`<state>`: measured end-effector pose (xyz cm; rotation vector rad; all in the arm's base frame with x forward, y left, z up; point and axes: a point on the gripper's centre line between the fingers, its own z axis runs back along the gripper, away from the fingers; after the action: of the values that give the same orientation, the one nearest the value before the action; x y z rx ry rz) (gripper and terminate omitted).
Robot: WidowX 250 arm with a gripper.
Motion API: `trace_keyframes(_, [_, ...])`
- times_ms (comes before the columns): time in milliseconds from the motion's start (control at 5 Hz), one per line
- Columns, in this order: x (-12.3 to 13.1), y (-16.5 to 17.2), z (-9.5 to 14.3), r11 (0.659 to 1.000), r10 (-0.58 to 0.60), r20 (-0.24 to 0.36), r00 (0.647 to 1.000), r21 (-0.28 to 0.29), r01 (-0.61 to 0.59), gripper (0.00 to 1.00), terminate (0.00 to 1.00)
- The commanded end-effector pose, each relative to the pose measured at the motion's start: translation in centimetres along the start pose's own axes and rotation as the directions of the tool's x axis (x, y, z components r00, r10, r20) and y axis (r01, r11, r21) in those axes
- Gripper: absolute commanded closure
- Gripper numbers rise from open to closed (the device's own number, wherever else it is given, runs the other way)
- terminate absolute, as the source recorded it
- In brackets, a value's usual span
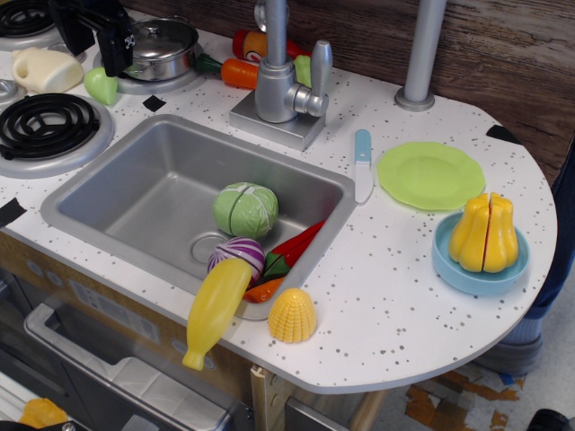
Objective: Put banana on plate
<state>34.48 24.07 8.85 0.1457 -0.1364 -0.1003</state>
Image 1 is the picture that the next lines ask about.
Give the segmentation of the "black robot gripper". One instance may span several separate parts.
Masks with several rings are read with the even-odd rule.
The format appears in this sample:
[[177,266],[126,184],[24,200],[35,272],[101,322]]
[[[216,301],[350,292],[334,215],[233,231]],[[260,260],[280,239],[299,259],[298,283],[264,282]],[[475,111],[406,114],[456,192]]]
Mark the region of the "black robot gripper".
[[98,43],[108,77],[133,63],[134,35],[119,1],[48,1],[50,15],[69,51],[77,56]]

